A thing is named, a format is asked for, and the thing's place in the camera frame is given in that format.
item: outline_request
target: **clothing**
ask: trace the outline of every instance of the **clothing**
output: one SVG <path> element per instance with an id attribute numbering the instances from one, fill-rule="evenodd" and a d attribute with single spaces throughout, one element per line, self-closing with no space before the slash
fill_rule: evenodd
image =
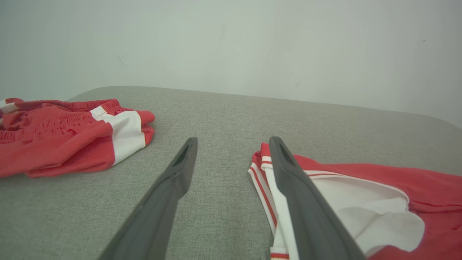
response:
<path id="1" fill-rule="evenodd" d="M 462 177 L 372 164 L 323 165 L 294 157 L 371 259 L 462 256 Z M 296 245 L 288 208 L 274 188 L 268 144 L 254 154 L 249 173 L 273 231 L 271 257 L 287 259 Z"/>
<path id="2" fill-rule="evenodd" d="M 88 102 L 0 102 L 0 177 L 102 171 L 152 139 L 149 111 L 122 108 L 116 99 Z"/>

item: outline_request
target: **red and white shirt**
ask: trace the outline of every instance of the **red and white shirt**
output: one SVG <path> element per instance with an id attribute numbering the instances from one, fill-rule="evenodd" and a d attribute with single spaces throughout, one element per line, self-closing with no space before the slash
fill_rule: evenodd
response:
<path id="1" fill-rule="evenodd" d="M 102 171 L 152 139 L 149 111 L 116 99 L 88 102 L 0 101 L 0 178 Z"/>
<path id="2" fill-rule="evenodd" d="M 367 257 L 462 257 L 462 177 L 373 164 L 323 165 L 294 157 Z M 253 155 L 249 174 L 273 232 L 271 258 L 298 259 L 287 202 L 276 187 L 268 144 L 263 143 Z"/>

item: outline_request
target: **gray table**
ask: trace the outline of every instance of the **gray table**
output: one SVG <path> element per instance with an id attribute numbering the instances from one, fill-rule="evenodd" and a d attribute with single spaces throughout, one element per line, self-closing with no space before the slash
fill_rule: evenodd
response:
<path id="1" fill-rule="evenodd" d="M 0 259 L 94 259 L 190 136 L 199 152 L 179 201 L 171 258 L 265 258 L 272 235 L 250 176 L 269 137 L 321 163 L 462 173 L 462 130 L 401 112 L 155 87 L 102 87 L 71 101 L 150 110 L 152 142 L 100 173 L 0 179 Z"/>

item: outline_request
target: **wall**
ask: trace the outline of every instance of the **wall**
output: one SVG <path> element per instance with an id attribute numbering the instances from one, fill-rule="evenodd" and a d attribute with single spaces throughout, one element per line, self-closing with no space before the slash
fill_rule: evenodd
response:
<path id="1" fill-rule="evenodd" d="M 462 126 L 460 0 L 3 0 L 0 97 L 140 85 Z"/>

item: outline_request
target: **red garment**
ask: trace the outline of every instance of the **red garment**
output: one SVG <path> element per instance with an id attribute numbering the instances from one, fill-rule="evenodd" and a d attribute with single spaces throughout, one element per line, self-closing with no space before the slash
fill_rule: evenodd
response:
<path id="1" fill-rule="evenodd" d="M 116 99 L 88 102 L 0 101 L 0 177 L 102 171 L 145 147 L 154 129 L 149 111 Z"/>
<path id="2" fill-rule="evenodd" d="M 269 145 L 263 143 L 261 151 L 252 157 L 252 162 L 259 168 L 263 182 L 266 183 L 261 165 L 271 164 L 270 156 Z M 340 173 L 371 180 L 396 187 L 409 196 L 409 210 L 425 222 L 425 233 L 420 245 L 412 252 L 387 246 L 370 259 L 462 259 L 462 177 L 423 169 L 374 164 L 321 164 L 299 155 L 294 157 L 305 171 Z M 265 198 L 263 189 L 258 192 L 263 193 L 262 197 Z M 273 212 L 270 203 L 264 207 L 268 212 Z"/>

